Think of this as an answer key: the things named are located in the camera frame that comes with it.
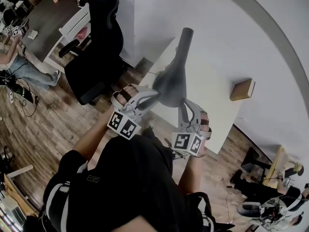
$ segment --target logo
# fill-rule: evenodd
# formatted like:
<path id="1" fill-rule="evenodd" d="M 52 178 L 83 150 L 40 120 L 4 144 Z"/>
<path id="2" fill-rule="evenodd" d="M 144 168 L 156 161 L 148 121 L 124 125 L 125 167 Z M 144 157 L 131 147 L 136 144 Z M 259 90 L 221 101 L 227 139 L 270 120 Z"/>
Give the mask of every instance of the logo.
<path id="1" fill-rule="evenodd" d="M 134 132 L 136 128 L 136 124 L 134 124 L 132 121 L 128 120 L 125 125 L 123 126 L 120 133 L 124 135 L 126 138 L 130 138 L 132 133 Z"/>
<path id="2" fill-rule="evenodd" d="M 190 135 L 189 134 L 178 134 L 174 148 L 177 149 L 187 149 L 189 144 Z"/>
<path id="3" fill-rule="evenodd" d="M 197 154 L 201 143 L 202 143 L 202 140 L 199 137 L 195 136 L 191 149 L 189 151 L 191 151 L 194 154 Z"/>
<path id="4" fill-rule="evenodd" d="M 109 126 L 117 130 L 122 118 L 123 115 L 114 112 L 114 114 L 112 115 L 112 119 L 110 120 Z"/>
<path id="5" fill-rule="evenodd" d="M 92 175 L 89 175 L 88 178 L 87 178 L 88 181 L 91 181 L 91 182 L 95 182 L 97 183 L 100 178 L 99 177 L 95 177 L 95 176 L 92 176 Z"/>

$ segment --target sneaker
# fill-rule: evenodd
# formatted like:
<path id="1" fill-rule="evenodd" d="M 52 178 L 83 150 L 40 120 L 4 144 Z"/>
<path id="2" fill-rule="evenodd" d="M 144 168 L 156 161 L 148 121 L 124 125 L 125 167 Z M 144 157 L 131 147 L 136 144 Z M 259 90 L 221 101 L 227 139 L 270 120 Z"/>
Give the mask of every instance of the sneaker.
<path id="1" fill-rule="evenodd" d="M 237 170 L 233 177 L 230 179 L 231 184 L 235 184 L 237 181 L 241 180 L 242 170 Z"/>
<path id="2" fill-rule="evenodd" d="M 57 82 L 56 84 L 58 83 L 60 77 L 61 77 L 61 71 L 60 70 L 56 70 L 55 73 L 57 74 L 58 78 L 57 78 Z"/>
<path id="3" fill-rule="evenodd" d="M 155 120 L 153 118 L 150 118 L 147 122 L 146 122 L 146 129 L 147 128 L 151 128 L 153 129 L 155 127 Z"/>

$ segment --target white desk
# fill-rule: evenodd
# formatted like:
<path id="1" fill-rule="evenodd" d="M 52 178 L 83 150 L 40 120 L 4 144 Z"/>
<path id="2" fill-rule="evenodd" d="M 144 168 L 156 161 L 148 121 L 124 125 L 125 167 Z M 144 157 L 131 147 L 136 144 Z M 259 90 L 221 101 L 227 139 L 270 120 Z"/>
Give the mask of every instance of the white desk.
<path id="1" fill-rule="evenodd" d="M 149 70 L 157 73 L 164 70 L 175 57 L 175 49 L 179 43 L 179 37 L 175 38 L 172 43 L 163 52 L 157 62 Z M 148 73 L 140 85 L 152 84 L 155 75 Z M 205 58 L 203 52 L 195 46 L 193 35 L 189 55 L 186 62 L 186 81 L 187 81 L 187 98 L 199 106 L 207 113 L 210 119 L 212 136 L 205 146 L 218 153 L 221 149 L 239 111 L 241 101 L 230 101 L 230 93 L 233 89 L 232 82 L 226 77 L 220 75 Z M 175 127 L 178 127 L 178 109 L 168 108 L 162 104 L 157 104 L 152 111 L 165 119 Z"/>

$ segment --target person sitting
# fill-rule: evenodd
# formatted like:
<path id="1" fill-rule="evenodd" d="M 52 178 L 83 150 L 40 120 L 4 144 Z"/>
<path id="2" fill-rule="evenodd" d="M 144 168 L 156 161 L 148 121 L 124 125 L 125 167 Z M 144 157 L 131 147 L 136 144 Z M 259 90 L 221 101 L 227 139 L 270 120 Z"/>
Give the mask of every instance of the person sitting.
<path id="1" fill-rule="evenodd" d="M 5 72 L 4 74 L 0 72 L 0 77 L 6 78 L 13 75 L 16 79 L 25 78 L 28 82 L 43 89 L 55 86 L 60 72 L 42 73 L 29 60 L 19 55 L 17 45 L 20 37 L 20 35 L 16 35 L 10 47 L 0 43 L 0 71 Z"/>
<path id="2" fill-rule="evenodd" d="M 245 179 L 241 179 L 242 170 L 238 170 L 230 179 L 230 183 L 235 184 L 235 189 L 248 197 L 247 201 L 265 203 L 271 198 L 280 197 L 280 199 L 289 208 L 289 211 L 298 210 L 309 198 L 309 187 L 303 192 L 296 187 L 284 187 L 282 178 L 278 177 L 278 188 L 271 188 L 257 183 L 250 183 Z"/>
<path id="3" fill-rule="evenodd" d="M 123 90 L 137 94 L 133 86 Z M 127 103 L 121 94 L 116 98 Z M 110 139 L 96 167 L 87 170 L 113 112 L 111 106 L 62 157 L 45 189 L 46 214 L 58 232 L 209 232 L 218 226 L 215 231 L 223 232 L 233 227 L 215 222 L 208 197 L 200 192 L 203 158 L 190 156 L 179 184 L 172 179 L 175 155 L 155 136 L 153 120 L 131 140 Z M 206 121 L 201 130 L 209 131 L 207 114 L 201 117 Z M 203 213 L 198 209 L 202 198 L 208 204 Z"/>
<path id="4" fill-rule="evenodd" d="M 250 222 L 253 223 L 253 225 L 251 225 L 246 231 L 247 232 L 254 232 L 257 230 L 257 228 L 259 226 L 262 226 L 263 228 L 267 229 L 267 230 L 277 230 L 277 231 L 283 231 L 283 230 L 287 230 L 288 228 L 292 227 L 292 226 L 296 226 L 298 224 L 300 224 L 300 222 L 303 219 L 303 214 L 300 214 L 296 217 L 294 217 L 291 221 L 288 218 L 279 220 L 277 222 L 272 222 L 272 223 L 265 223 L 265 224 L 261 224 L 261 221 L 258 219 L 252 219 Z"/>

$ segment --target brown book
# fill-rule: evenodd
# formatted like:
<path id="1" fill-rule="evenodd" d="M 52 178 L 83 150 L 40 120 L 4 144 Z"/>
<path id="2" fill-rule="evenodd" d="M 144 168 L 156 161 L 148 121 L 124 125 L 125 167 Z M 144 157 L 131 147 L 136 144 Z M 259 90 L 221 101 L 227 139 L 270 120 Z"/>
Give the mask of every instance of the brown book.
<path id="1" fill-rule="evenodd" d="M 236 83 L 234 85 L 232 94 L 230 96 L 231 101 L 238 101 L 247 98 L 251 98 L 255 86 L 255 81 L 249 79 L 241 83 Z"/>

